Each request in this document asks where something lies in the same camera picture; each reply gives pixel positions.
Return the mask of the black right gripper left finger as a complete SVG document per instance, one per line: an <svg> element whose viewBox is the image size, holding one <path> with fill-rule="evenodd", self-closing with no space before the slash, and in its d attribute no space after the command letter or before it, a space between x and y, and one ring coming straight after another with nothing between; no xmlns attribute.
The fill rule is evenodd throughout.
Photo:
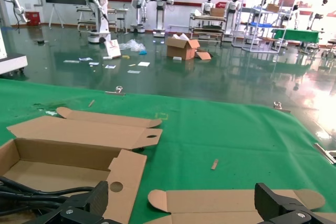
<svg viewBox="0 0 336 224"><path fill-rule="evenodd" d="M28 224L110 223L103 217L108 205L108 182L101 181L90 192L70 196L59 208Z"/></svg>

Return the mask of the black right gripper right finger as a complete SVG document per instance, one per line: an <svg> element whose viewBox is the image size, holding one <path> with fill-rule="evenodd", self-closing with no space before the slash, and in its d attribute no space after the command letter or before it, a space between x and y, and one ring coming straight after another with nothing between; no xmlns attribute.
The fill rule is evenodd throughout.
<svg viewBox="0 0 336 224"><path fill-rule="evenodd" d="M254 203L263 223L334 223L318 216L298 200L274 193L264 183L255 185Z"/></svg>

